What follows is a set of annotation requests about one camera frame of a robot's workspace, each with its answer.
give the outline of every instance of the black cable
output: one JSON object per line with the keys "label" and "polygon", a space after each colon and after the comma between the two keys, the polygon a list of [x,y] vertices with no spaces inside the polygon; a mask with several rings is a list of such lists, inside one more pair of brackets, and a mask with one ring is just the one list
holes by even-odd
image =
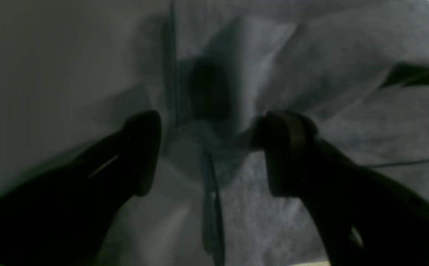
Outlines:
{"label": "black cable", "polygon": [[406,161],[406,162],[395,162],[395,163],[387,163],[387,164],[372,164],[372,165],[363,165],[368,168],[384,168],[384,167],[395,167],[395,166],[405,166],[405,165],[416,165],[420,163],[427,163],[429,159],[425,160],[417,160],[417,161]]}

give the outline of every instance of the grey felt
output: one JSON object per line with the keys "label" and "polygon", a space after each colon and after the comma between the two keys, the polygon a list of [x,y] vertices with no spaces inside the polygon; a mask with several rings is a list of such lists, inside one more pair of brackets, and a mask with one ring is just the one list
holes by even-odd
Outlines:
{"label": "grey felt", "polygon": [[[361,165],[429,159],[429,85],[387,83],[400,65],[429,68],[428,1],[177,0],[172,17],[178,122],[212,155],[225,265],[326,259],[302,203],[273,198],[263,153],[244,149],[267,111],[310,116]],[[226,90],[189,87],[199,58],[226,79],[225,103],[204,106],[228,106],[217,116],[194,115],[190,92]],[[429,200],[429,162],[378,171]]]}

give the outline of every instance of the dark object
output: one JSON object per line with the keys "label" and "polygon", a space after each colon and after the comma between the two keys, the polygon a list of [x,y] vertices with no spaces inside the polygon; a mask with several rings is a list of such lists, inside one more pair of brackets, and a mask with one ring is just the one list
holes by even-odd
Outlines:
{"label": "dark object", "polygon": [[296,113],[268,113],[255,141],[271,193],[302,200],[332,266],[429,265],[429,203],[418,195],[354,164]]}
{"label": "dark object", "polygon": [[429,67],[398,64],[388,74],[382,88],[393,85],[429,86]]}
{"label": "dark object", "polygon": [[118,209],[152,186],[160,116],[148,111],[74,161],[0,199],[0,264],[91,265]]}
{"label": "dark object", "polygon": [[219,120],[229,115],[229,82],[221,66],[205,59],[197,60],[188,89],[194,118]]}

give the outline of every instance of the white surface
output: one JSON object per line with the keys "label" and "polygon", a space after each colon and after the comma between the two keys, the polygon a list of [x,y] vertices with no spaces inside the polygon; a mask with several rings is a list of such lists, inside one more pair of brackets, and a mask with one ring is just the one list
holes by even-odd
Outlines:
{"label": "white surface", "polygon": [[[167,8],[167,0],[0,0],[0,193],[139,111],[157,109],[167,128]],[[123,207],[101,265],[212,264],[201,247],[196,147],[164,147],[152,192]]]}

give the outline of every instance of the cloth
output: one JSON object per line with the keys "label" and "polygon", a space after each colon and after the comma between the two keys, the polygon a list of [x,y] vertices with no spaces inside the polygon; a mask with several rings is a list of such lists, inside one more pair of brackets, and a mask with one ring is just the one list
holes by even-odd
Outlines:
{"label": "cloth", "polygon": [[177,0],[171,15],[174,109],[205,150],[216,265],[326,258],[301,201],[273,198],[263,153],[245,149],[272,109],[429,200],[428,1]]}

